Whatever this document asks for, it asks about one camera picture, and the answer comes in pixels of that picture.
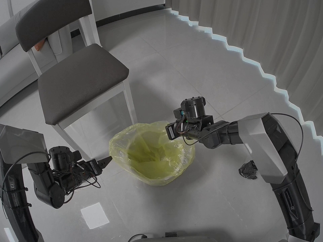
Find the orange pillow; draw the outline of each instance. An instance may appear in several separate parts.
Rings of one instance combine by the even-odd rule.
[[[36,49],[37,51],[39,51],[39,50],[43,47],[44,43],[45,43],[45,39],[43,39],[42,41],[38,42],[38,43],[34,46],[34,47],[35,47],[35,49]]]

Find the pillow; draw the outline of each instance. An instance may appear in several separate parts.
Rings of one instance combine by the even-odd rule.
[[[39,42],[34,46],[34,47],[35,47],[35,49],[36,49],[37,51],[39,51],[39,50],[43,47],[44,43],[45,43],[45,39],[43,39],[42,41],[39,41]]]
[[[31,4],[27,5],[0,26],[0,50],[2,51],[2,56],[19,44],[16,36],[16,25],[20,18],[38,1],[39,0],[35,0]]]

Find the baseboard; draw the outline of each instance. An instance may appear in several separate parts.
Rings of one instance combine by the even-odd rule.
[[[113,16],[110,16],[108,18],[104,18],[102,20],[96,21],[95,23],[96,23],[97,27],[100,27],[100,26],[106,25],[108,23],[119,21],[119,20],[122,20],[122,19],[125,19],[125,18],[128,18],[128,17],[132,17],[132,16],[139,15],[139,14],[145,14],[145,13],[153,12],[153,11],[157,11],[157,10],[162,10],[162,9],[165,9],[165,8],[167,8],[167,7],[165,7],[165,4],[156,5],[156,6],[148,6],[148,7],[132,10],[132,11],[129,11],[129,12],[125,12],[125,13],[122,13],[122,14],[113,15]],[[74,37],[76,37],[76,36],[78,36],[80,34],[81,33],[80,33],[79,29],[71,31],[71,37],[72,38],[74,38]]]

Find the gray sofa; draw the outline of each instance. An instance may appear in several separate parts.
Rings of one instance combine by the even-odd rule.
[[[0,26],[0,107],[17,92],[38,79],[38,75],[28,54],[15,40],[15,25],[20,17],[35,3],[26,6],[20,12]],[[44,72],[73,53],[69,26],[56,31],[45,40],[43,47],[37,51],[33,48],[37,62]]]

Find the yellow trash bag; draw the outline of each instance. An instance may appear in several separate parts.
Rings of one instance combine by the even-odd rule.
[[[167,121],[159,121],[127,127],[110,140],[110,156],[146,184],[163,186],[172,182],[192,163],[195,147],[182,139],[170,141],[166,125]]]

